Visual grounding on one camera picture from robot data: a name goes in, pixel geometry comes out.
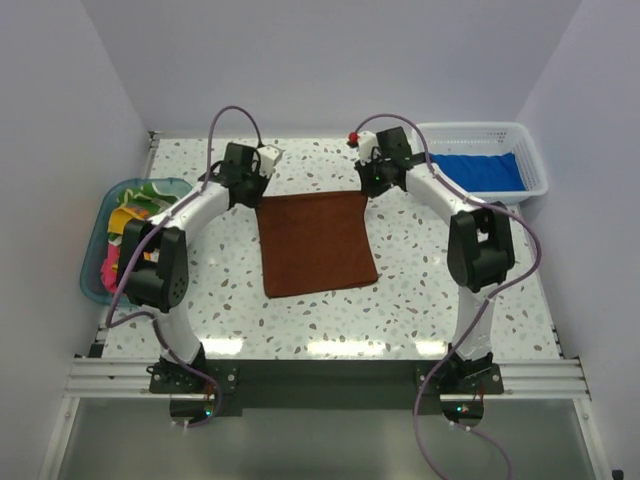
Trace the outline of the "brown towel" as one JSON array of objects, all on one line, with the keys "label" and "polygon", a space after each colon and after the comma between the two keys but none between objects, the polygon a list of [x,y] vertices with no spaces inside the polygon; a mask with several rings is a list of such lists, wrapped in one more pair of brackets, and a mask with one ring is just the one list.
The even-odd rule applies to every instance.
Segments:
[{"label": "brown towel", "polygon": [[283,298],[378,281],[358,191],[266,197],[256,209],[264,291]]}]

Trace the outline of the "blue towel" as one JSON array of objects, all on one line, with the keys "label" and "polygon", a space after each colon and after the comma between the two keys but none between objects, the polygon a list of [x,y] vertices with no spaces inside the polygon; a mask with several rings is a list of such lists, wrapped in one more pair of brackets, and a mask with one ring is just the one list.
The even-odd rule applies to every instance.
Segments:
[{"label": "blue towel", "polygon": [[468,192],[519,192],[526,187],[516,156],[431,154],[433,163]]}]

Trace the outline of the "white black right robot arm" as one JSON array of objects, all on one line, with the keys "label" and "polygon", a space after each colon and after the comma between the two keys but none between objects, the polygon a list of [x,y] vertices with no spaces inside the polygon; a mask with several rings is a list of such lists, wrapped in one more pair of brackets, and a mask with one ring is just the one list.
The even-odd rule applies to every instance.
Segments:
[{"label": "white black right robot arm", "polygon": [[347,144],[358,152],[354,168],[366,196],[375,198],[397,186],[448,227],[446,264],[459,287],[459,303],[453,339],[433,378],[468,392],[493,364],[495,306],[488,295],[515,265],[509,217],[447,177],[428,153],[413,152],[401,127],[352,132]]}]

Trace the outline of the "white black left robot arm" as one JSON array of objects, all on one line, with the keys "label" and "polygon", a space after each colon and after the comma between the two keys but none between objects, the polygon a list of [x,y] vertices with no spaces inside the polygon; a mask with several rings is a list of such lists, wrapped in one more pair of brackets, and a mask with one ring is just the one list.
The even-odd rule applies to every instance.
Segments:
[{"label": "white black left robot arm", "polygon": [[281,160],[273,145],[230,142],[224,156],[208,162],[191,191],[160,214],[126,223],[113,300],[121,296],[141,308],[130,317],[152,320],[161,345],[160,364],[175,364],[172,379],[185,392],[208,379],[204,347],[182,304],[190,285],[188,245],[216,217],[236,205],[257,208]]}]

